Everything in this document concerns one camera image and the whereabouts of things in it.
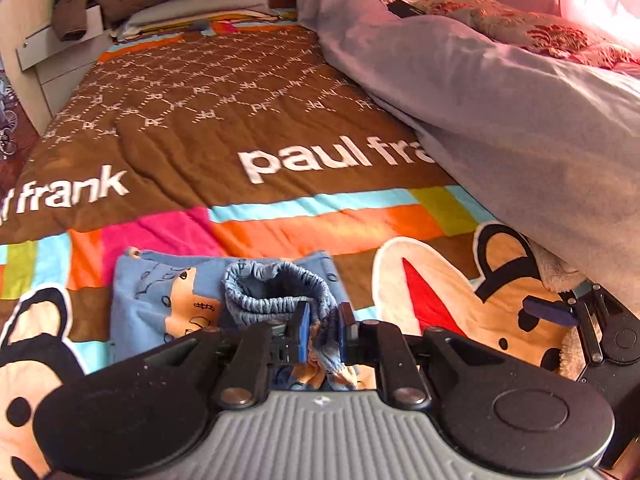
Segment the blue patterned children's pants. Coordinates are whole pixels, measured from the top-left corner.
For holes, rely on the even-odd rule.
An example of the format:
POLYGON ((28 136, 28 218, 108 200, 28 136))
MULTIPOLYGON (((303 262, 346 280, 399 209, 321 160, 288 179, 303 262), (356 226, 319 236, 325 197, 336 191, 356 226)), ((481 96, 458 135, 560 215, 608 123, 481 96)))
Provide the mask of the blue patterned children's pants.
POLYGON ((120 362, 206 328, 245 330, 288 322, 310 307, 308 358, 280 368, 280 389, 366 390, 370 367, 338 354, 338 308, 348 300, 333 259, 314 252, 288 261, 175 256, 130 247, 118 257, 111 306, 111 360, 120 362))

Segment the grey pillow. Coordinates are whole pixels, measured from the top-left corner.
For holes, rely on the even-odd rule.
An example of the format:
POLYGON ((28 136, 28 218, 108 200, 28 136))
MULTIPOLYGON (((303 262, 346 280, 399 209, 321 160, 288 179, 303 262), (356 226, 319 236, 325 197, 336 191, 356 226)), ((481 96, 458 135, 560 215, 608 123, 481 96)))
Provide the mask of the grey pillow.
POLYGON ((146 26, 221 11, 252 11, 272 15, 269 0, 167 0, 132 14, 114 30, 113 36, 122 41, 139 35, 146 26))

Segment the colourful paul frank blanket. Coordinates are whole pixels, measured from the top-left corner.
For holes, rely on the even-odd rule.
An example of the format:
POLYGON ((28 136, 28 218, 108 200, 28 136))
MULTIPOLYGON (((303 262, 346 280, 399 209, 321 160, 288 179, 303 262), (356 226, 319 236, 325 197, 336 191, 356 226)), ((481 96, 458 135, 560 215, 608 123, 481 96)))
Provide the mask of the colourful paul frank blanket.
POLYGON ((224 270, 290 260, 360 318, 440 324, 547 370, 564 330, 520 233, 295 25, 107 51, 1 193, 1 474, 48 473, 52 389, 229 322, 224 270))

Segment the black phone on duvet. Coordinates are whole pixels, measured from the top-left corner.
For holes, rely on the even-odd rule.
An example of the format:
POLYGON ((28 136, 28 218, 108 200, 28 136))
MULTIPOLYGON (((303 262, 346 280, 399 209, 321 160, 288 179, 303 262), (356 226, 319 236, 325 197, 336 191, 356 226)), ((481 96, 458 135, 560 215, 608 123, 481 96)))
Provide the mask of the black phone on duvet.
POLYGON ((425 15, 423 10, 404 0, 392 1, 387 5, 387 10, 398 16, 398 18, 413 18, 414 16, 425 15))

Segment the grey duvet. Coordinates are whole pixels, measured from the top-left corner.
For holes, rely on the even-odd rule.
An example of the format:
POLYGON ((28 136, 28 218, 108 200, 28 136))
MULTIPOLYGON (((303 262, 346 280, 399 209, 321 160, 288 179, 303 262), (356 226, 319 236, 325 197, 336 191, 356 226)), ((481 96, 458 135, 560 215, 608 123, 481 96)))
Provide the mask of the grey duvet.
POLYGON ((497 219, 639 305, 639 83, 381 0, 297 0, 326 62, 497 219))

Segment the red floral pillow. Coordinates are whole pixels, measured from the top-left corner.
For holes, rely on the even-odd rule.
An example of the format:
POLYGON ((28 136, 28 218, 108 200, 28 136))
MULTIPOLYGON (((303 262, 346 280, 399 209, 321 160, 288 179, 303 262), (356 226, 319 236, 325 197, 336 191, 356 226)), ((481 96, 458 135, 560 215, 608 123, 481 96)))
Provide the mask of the red floral pillow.
MULTIPOLYGON (((386 6, 395 0, 380 0, 386 6)), ((515 9, 497 0, 404 0, 425 15, 451 18, 500 44, 585 66, 620 70, 638 56, 594 29, 540 12, 515 9)))

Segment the white bedside table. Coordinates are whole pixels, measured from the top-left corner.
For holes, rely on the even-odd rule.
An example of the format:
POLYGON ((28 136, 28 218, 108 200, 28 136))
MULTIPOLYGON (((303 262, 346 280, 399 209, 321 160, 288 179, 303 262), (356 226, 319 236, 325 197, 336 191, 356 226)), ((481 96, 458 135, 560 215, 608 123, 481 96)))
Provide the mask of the white bedside table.
POLYGON ((26 37, 16 48, 21 70, 35 70, 52 116, 58 114, 98 58, 113 44, 101 10, 86 11, 87 31, 79 40, 60 41, 51 26, 26 37))

